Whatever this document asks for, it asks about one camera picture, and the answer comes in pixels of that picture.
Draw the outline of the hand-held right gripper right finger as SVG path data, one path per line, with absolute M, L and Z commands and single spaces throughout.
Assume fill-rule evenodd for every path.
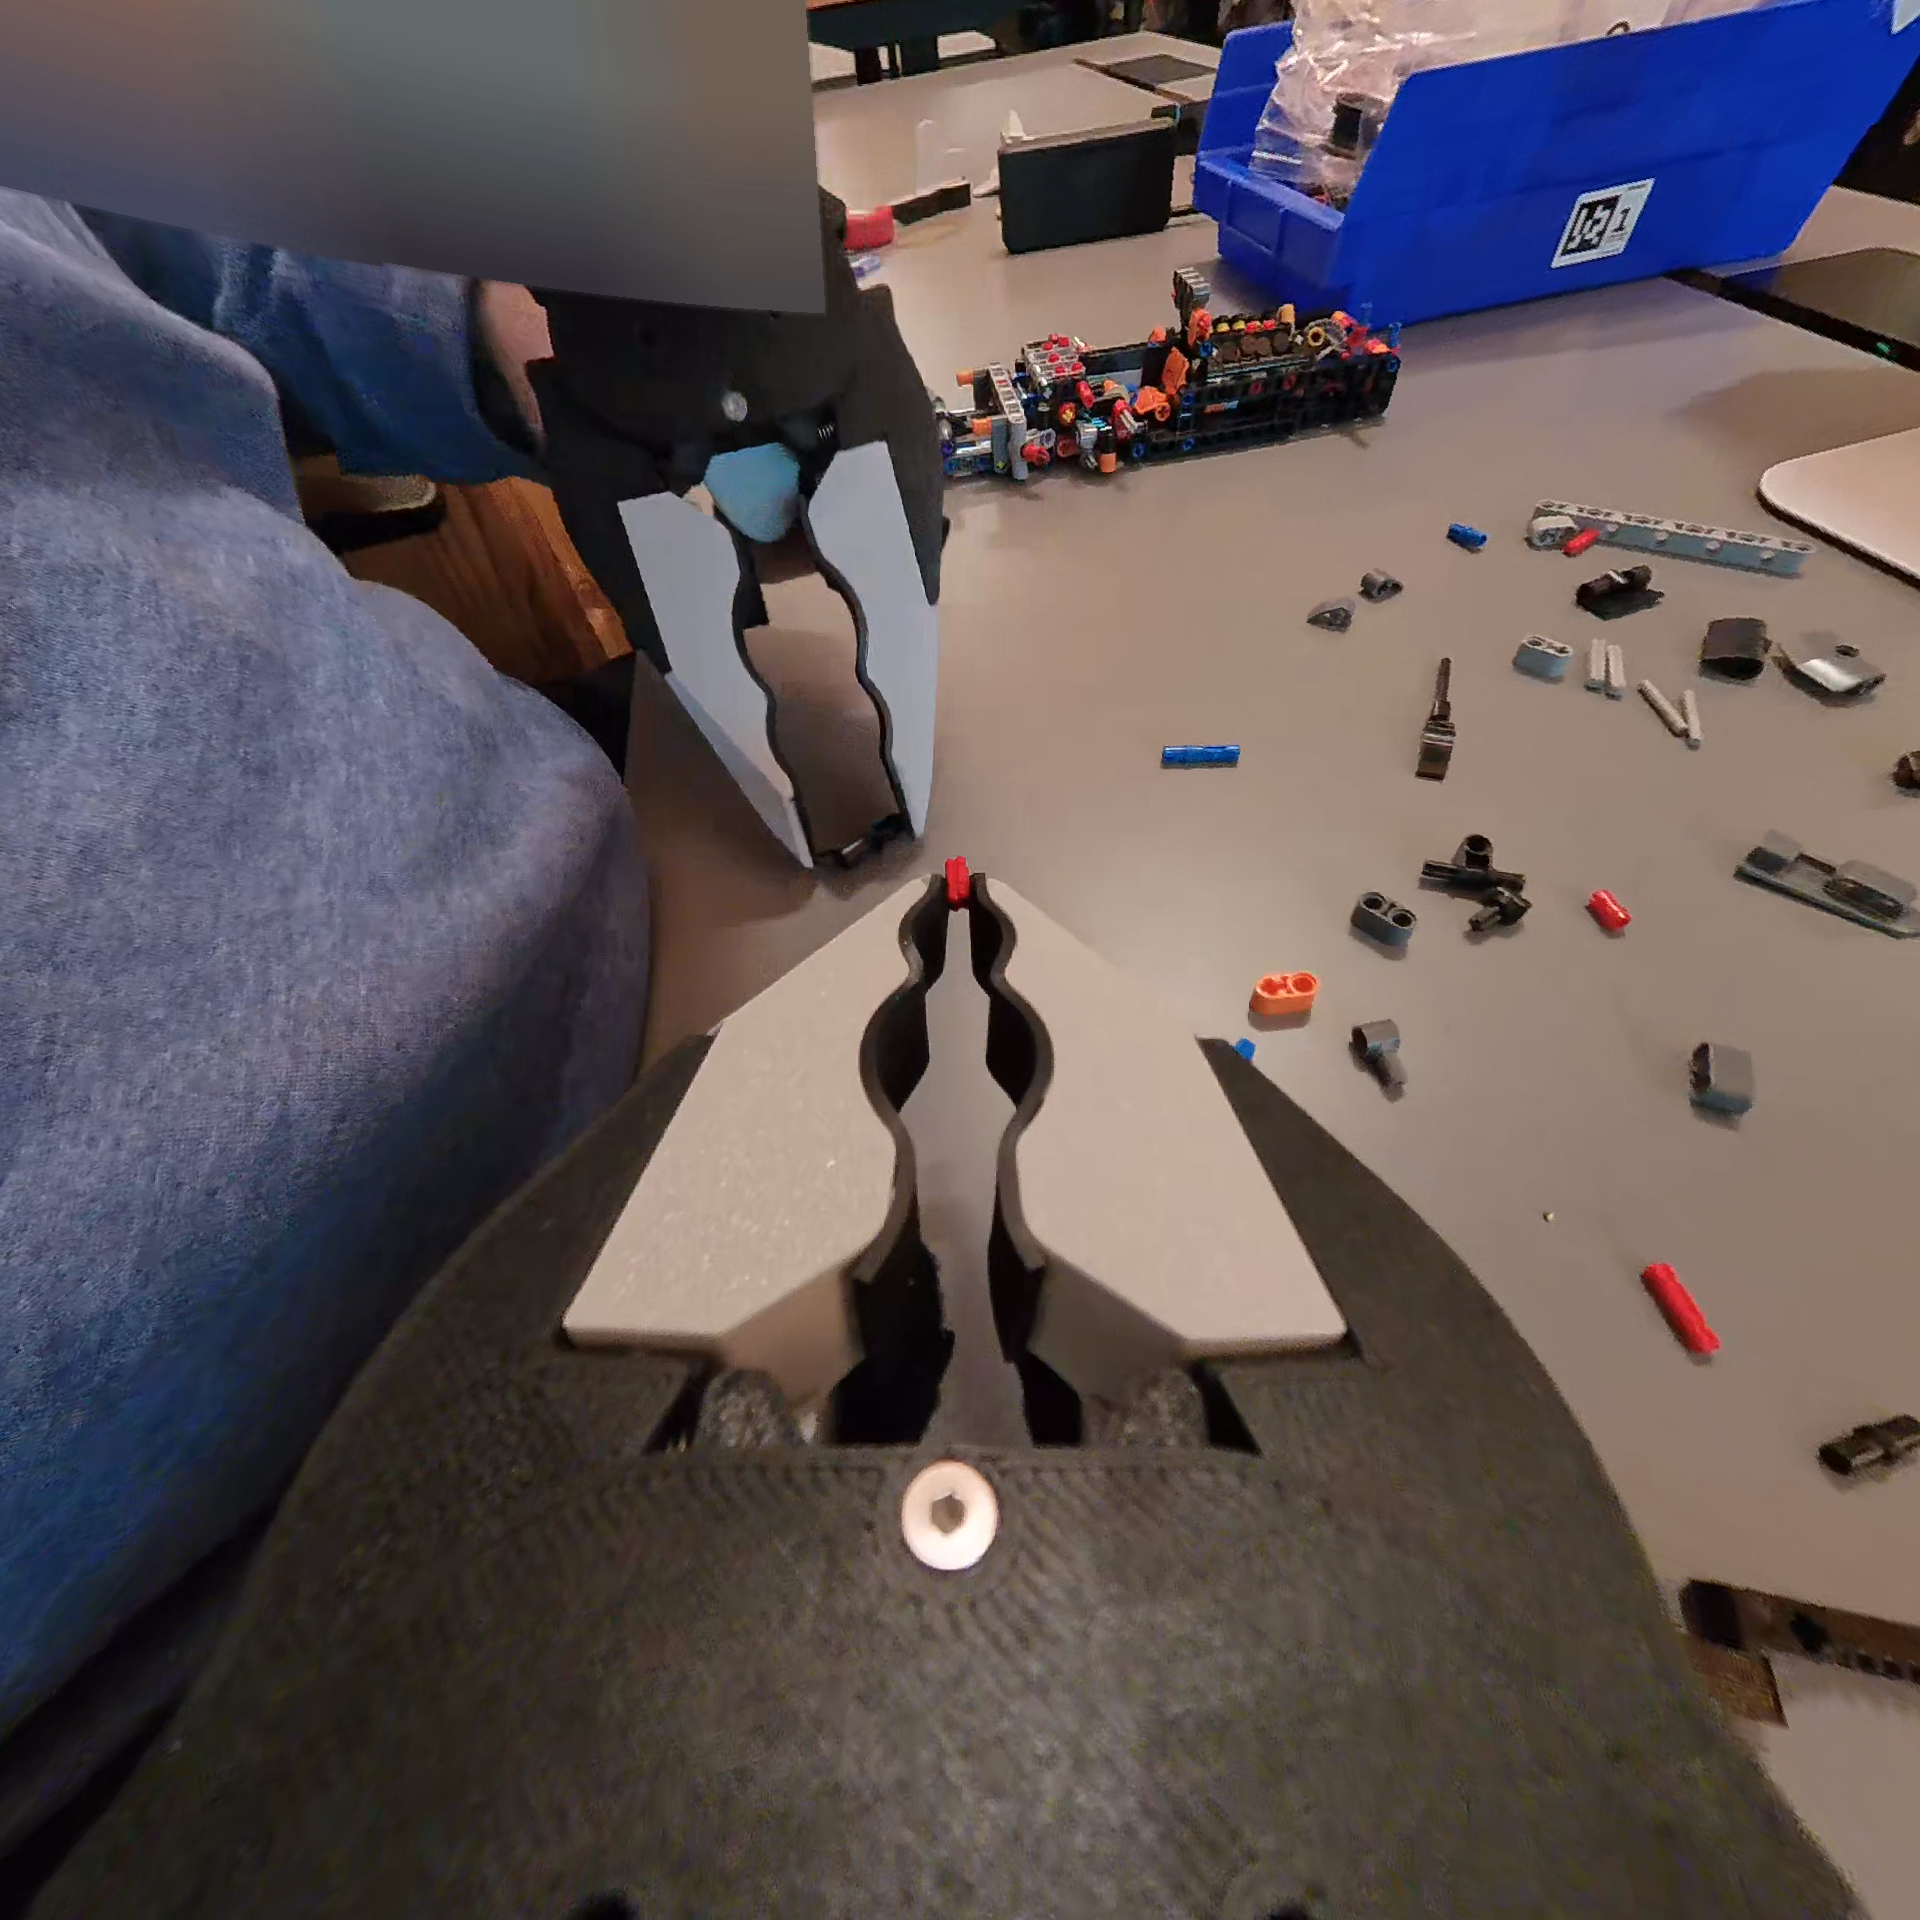
M 977 882 L 999 1138 L 987 1311 L 1014 1364 L 1123 1393 L 1202 1360 L 1340 1349 L 1325 1283 L 1202 1044 L 1002 882 Z

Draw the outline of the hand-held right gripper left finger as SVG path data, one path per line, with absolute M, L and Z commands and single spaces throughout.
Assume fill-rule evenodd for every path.
M 934 974 L 946 884 L 906 882 L 716 1022 L 562 1334 L 769 1374 L 792 1401 L 857 1382 L 933 1420 L 946 1298 L 899 1107 Z

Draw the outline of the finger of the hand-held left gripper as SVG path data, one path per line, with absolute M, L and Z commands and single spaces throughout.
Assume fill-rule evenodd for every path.
M 774 754 L 774 698 L 747 655 L 756 565 L 747 541 L 687 496 L 621 505 L 621 531 L 657 624 L 662 684 L 760 810 L 760 828 L 810 873 L 797 781 Z
M 857 624 L 857 684 L 876 711 L 876 762 L 906 833 L 920 833 L 934 765 L 934 605 L 920 600 L 887 446 L 824 460 L 810 490 L 810 570 Z

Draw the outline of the partly built lego vehicle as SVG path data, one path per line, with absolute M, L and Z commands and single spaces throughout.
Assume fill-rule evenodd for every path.
M 1384 423 L 1400 380 L 1400 324 L 1373 307 L 1218 307 L 1195 266 L 1172 275 L 1172 324 L 1123 348 L 1041 333 L 1014 362 L 962 372 L 934 410 L 946 484 L 1041 484 L 1182 468 L 1239 446 Z

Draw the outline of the red lego axle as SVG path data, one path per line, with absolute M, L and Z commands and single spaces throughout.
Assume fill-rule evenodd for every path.
M 1715 1349 L 1719 1349 L 1709 1311 L 1689 1298 L 1689 1283 L 1680 1283 L 1670 1263 L 1647 1263 L 1639 1283 L 1647 1283 L 1653 1316 L 1670 1324 L 1670 1334 L 1675 1334 L 1689 1360 L 1715 1360 Z

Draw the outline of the long grey lego beam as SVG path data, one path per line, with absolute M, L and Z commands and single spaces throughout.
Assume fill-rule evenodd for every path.
M 1634 518 L 1634 513 L 1597 513 L 1597 505 L 1536 505 L 1583 518 L 1583 531 L 1603 531 L 1597 549 L 1647 555 L 1647 565 L 1715 565 L 1740 576 L 1800 576 L 1808 541 L 1771 541 L 1771 531 L 1726 531 L 1726 522 L 1689 522 L 1689 518 Z

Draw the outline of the wooden furniture panel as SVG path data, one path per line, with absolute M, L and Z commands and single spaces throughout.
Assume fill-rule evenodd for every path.
M 294 496 L 345 576 L 418 600 L 525 684 L 625 655 L 625 625 L 541 484 L 437 490 L 306 460 Z

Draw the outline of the red and black tool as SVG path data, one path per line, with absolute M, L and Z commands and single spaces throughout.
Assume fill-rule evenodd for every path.
M 920 191 L 887 201 L 887 205 L 849 205 L 843 253 L 887 253 L 899 233 L 962 214 L 962 205 L 977 205 L 966 175 L 920 182 Z

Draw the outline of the black box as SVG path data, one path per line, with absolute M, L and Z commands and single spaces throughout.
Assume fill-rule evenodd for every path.
M 999 238 L 1014 260 L 1152 238 L 1172 214 L 1172 115 L 1026 137 L 999 145 Z

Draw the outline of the clear plastic bags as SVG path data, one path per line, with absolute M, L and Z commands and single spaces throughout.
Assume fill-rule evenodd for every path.
M 1341 205 L 1408 72 L 1664 25 L 1670 0 L 1299 0 L 1251 168 Z

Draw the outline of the grey angled connector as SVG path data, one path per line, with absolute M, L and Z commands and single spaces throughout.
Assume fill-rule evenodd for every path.
M 1886 867 L 1830 867 L 1817 853 L 1800 853 L 1794 833 L 1757 833 L 1733 867 L 1733 882 L 1822 908 L 1840 921 L 1886 930 L 1886 938 L 1920 938 L 1920 884 L 1886 873 Z

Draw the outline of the blue storage bin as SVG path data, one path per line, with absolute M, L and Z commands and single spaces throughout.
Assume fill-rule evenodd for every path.
M 1218 48 L 1195 214 L 1272 302 L 1426 324 L 1776 260 L 1920 61 L 1911 5 L 1800 0 L 1408 72 L 1341 205 L 1253 175 L 1294 31 Z M 1583 191 L 1653 175 L 1634 242 L 1547 275 Z

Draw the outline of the white printed tag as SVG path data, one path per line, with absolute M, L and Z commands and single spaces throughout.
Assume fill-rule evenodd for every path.
M 1583 191 L 1559 233 L 1547 275 L 1614 260 L 1634 242 L 1647 201 L 1653 201 L 1653 175 Z

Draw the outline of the black flat device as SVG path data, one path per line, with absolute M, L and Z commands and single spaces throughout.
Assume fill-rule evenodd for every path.
M 1830 260 L 1771 260 L 1740 275 L 1680 266 L 1670 275 L 1733 307 L 1776 315 L 1794 333 L 1859 348 L 1873 362 L 1920 372 L 1920 260 L 1911 253 L 1830 253 Z

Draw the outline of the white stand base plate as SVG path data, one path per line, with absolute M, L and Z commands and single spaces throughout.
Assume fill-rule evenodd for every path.
M 1920 431 L 1764 468 L 1757 505 L 1822 549 L 1920 581 Z

